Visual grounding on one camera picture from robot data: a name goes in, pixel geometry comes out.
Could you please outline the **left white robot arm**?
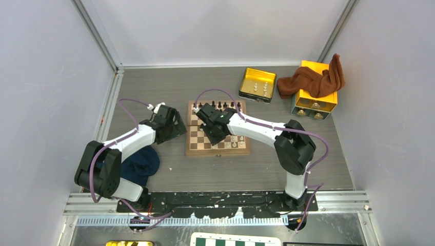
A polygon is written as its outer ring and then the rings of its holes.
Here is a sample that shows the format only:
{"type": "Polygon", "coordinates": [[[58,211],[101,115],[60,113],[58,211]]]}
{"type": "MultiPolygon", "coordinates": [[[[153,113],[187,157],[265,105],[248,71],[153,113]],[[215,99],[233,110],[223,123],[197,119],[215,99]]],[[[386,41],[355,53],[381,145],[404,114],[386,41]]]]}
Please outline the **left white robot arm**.
{"type": "Polygon", "coordinates": [[[74,182],[101,197],[128,200],[138,212],[146,210],[150,199],[143,194],[144,185],[122,178],[122,163],[146,146],[187,132],[177,109],[160,103],[151,110],[152,117],[139,122],[131,131],[106,142],[87,143],[74,182]]]}

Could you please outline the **wooden chess board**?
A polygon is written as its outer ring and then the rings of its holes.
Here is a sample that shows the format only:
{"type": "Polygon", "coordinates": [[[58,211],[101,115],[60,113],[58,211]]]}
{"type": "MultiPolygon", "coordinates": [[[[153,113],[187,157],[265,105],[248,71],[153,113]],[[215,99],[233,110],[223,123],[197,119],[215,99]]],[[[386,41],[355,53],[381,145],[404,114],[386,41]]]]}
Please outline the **wooden chess board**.
{"type": "Polygon", "coordinates": [[[202,121],[194,113],[194,101],[188,102],[186,155],[194,157],[248,155],[251,153],[250,139],[241,135],[230,135],[212,145],[200,128],[202,121]]]}

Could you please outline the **gold metal tin tray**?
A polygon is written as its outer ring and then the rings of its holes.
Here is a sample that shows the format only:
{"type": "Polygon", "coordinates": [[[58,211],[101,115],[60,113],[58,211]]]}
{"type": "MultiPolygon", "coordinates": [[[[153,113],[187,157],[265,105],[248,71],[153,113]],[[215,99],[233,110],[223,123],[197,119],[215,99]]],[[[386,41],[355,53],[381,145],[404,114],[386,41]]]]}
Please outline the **gold metal tin tray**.
{"type": "Polygon", "coordinates": [[[274,95],[275,84],[275,73],[246,68],[238,96],[247,100],[269,104],[274,95]]]}

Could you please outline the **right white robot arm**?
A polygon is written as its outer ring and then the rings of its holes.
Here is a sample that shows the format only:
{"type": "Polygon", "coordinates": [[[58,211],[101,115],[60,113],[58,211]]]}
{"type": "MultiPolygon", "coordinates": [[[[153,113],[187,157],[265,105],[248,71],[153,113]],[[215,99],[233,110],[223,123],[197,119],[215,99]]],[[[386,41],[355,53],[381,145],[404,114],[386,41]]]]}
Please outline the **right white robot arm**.
{"type": "Polygon", "coordinates": [[[290,120],[286,124],[268,122],[233,108],[221,111],[208,103],[194,106],[193,111],[202,121],[200,128],[212,145],[227,136],[239,135],[271,146],[286,171],[286,207],[296,211],[304,205],[306,170],[317,147],[298,121],[290,120]]]}

